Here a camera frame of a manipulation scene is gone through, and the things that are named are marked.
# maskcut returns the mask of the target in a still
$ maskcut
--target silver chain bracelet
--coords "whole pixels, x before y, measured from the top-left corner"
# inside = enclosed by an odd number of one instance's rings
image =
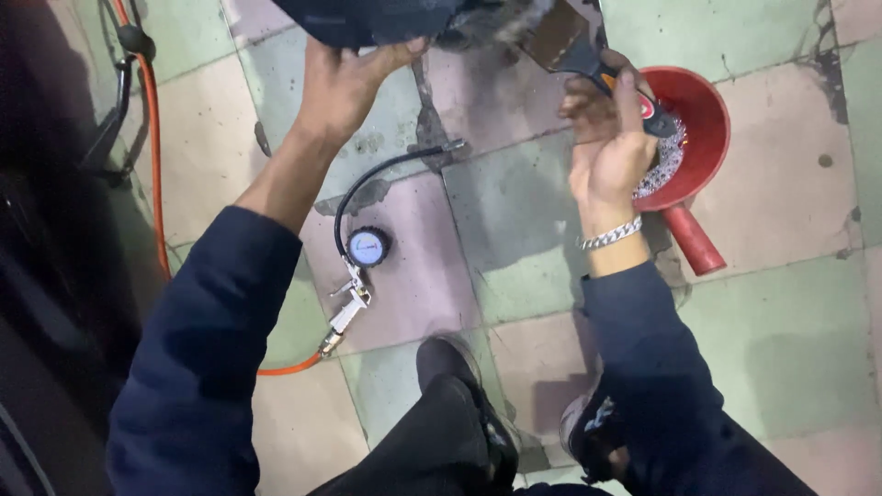
[[[605,232],[599,236],[592,237],[591,239],[585,239],[583,237],[578,237],[576,239],[576,246],[581,248],[582,250],[596,250],[598,248],[602,248],[604,246],[608,246],[610,244],[615,243],[619,239],[623,237],[628,237],[635,232],[639,231],[640,228],[643,227],[643,219],[640,218],[640,214],[637,214],[634,217],[634,220],[628,222],[627,224],[623,224],[618,226],[617,228],[611,230],[610,232]]]

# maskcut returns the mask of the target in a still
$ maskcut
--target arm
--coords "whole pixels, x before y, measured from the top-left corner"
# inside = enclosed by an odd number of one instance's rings
[[[568,83],[561,113],[572,119],[577,140],[570,181],[586,238],[634,218],[632,192],[655,154],[656,140],[642,130],[634,88],[643,83],[635,81],[636,74],[622,72],[615,101],[596,98],[584,80]],[[648,86],[641,89],[649,92]],[[617,119],[610,123],[605,116]],[[587,262],[585,313],[603,359],[604,390],[623,421],[623,459],[632,489],[811,494],[722,411],[722,395],[649,260],[643,236],[638,232],[589,252]]]
[[[254,492],[251,395],[300,254],[296,233],[380,84],[417,56],[394,45],[359,58],[310,39],[291,131],[196,242],[146,323],[110,416],[117,494]]]

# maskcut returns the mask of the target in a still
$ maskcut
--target tire pressure gauge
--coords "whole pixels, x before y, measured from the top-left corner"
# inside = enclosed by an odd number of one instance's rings
[[[379,228],[367,226],[352,231],[347,248],[352,263],[361,268],[376,267],[389,254],[391,240]]]

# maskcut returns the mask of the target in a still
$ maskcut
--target soapy water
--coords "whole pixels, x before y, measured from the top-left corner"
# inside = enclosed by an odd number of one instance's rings
[[[680,117],[674,116],[676,132],[669,138],[659,139],[658,165],[652,167],[637,185],[633,198],[643,198],[664,186],[683,163],[683,145],[686,144],[686,126]]]

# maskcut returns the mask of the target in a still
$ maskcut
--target hand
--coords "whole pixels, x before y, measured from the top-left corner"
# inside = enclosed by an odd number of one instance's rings
[[[632,194],[655,156],[657,139],[643,132],[637,86],[652,97],[649,85],[628,60],[612,50],[604,62],[619,68],[613,98],[591,81],[577,77],[566,82],[559,115],[572,120],[570,188],[579,203],[585,236],[614,229],[634,217]]]
[[[362,127],[389,74],[421,56],[425,38],[379,47],[359,56],[309,37],[303,99],[294,127],[342,147]]]

